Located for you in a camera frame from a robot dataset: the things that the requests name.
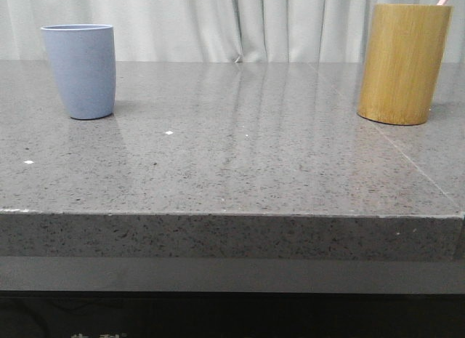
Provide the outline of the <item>bamboo wooden cylinder holder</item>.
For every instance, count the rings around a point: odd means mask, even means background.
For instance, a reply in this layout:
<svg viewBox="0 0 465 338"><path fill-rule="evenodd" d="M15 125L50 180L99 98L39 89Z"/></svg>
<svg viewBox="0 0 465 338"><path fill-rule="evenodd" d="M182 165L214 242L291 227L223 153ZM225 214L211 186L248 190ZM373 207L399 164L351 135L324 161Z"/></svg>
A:
<svg viewBox="0 0 465 338"><path fill-rule="evenodd" d="M377 4L357 113L383 124L424 124L439 75L452 7Z"/></svg>

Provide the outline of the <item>white pleated curtain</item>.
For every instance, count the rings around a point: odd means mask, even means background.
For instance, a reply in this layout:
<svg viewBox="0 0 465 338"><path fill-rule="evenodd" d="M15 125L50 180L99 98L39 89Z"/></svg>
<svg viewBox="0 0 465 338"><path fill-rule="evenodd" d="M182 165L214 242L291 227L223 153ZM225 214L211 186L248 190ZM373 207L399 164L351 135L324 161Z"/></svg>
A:
<svg viewBox="0 0 465 338"><path fill-rule="evenodd" d="M1 0L1 58L41 60L46 25L106 24L120 61L358 63L377 4L439 0Z"/></svg>

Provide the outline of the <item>blue plastic cup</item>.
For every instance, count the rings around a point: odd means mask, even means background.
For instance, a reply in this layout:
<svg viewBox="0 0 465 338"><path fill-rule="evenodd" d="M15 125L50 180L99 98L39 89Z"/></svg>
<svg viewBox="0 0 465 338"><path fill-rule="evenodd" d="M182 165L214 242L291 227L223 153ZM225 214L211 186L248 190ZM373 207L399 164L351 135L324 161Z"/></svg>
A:
<svg viewBox="0 0 465 338"><path fill-rule="evenodd" d="M111 115L116 97L113 26L49 25L41 32L68 115L78 120Z"/></svg>

